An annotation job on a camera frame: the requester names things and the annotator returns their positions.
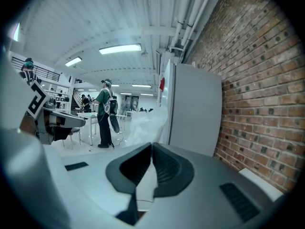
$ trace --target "red sign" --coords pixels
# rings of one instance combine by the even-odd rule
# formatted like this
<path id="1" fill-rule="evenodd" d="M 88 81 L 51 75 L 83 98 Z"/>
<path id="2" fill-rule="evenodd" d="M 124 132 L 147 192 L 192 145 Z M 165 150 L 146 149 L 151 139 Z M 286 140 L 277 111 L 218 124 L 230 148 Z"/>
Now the red sign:
<path id="1" fill-rule="evenodd" d="M 162 80 L 160 81 L 160 87 L 159 87 L 162 92 L 163 92 L 163 89 L 164 89 L 164 83 L 165 83 L 165 80 L 164 80 L 164 77 L 163 77 Z"/>

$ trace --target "black slot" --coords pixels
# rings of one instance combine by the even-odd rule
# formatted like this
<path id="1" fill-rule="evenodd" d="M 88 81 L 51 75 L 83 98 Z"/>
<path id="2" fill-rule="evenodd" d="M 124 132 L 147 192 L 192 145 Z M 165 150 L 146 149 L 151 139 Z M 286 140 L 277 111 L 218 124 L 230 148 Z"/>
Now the black slot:
<path id="1" fill-rule="evenodd" d="M 83 168 L 85 166 L 88 166 L 88 164 L 86 162 L 80 162 L 80 163 L 76 163 L 76 164 L 72 164 L 72 165 L 67 165 L 67 166 L 65 166 L 65 168 L 67 171 L 70 171 L 70 170 L 76 170 L 79 168 Z"/>
<path id="2" fill-rule="evenodd" d="M 106 176 L 118 192 L 133 194 L 150 163 L 151 144 L 147 143 L 111 161 Z"/>
<path id="3" fill-rule="evenodd" d="M 243 222 L 259 214 L 259 210 L 233 183 L 223 184 L 219 188 Z"/>
<path id="4" fill-rule="evenodd" d="M 194 178 L 194 167 L 190 161 L 158 143 L 153 144 L 152 159 L 158 180 L 154 198 L 176 196 L 186 189 Z"/>

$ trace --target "white refrigerator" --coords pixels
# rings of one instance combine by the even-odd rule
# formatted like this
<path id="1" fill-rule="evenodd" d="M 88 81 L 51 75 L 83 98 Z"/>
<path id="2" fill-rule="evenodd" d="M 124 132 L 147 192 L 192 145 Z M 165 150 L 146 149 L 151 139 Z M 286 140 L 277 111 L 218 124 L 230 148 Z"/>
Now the white refrigerator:
<path id="1" fill-rule="evenodd" d="M 222 113 L 221 77 L 170 60 L 163 76 L 161 106 L 168 118 L 160 143 L 213 156 Z"/>

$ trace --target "staircase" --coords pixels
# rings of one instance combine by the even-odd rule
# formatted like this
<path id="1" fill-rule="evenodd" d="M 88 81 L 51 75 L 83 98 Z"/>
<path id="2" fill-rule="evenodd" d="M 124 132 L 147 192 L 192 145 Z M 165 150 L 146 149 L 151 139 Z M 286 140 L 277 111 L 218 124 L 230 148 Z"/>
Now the staircase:
<path id="1" fill-rule="evenodd" d="M 73 89 L 73 97 L 71 102 L 71 110 L 75 110 L 75 108 L 81 107 L 81 97 L 79 97 L 75 88 Z"/>

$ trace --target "qr code sign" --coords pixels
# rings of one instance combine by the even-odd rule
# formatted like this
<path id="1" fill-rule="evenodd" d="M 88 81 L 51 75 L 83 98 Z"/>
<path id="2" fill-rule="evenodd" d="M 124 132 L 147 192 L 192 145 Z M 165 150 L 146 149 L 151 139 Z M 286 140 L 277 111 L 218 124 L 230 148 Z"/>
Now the qr code sign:
<path id="1" fill-rule="evenodd" d="M 34 119 L 37 118 L 43 105 L 48 101 L 48 94 L 41 88 L 38 82 L 35 80 L 31 83 L 30 88 L 34 91 L 35 96 L 28 107 L 28 112 Z"/>

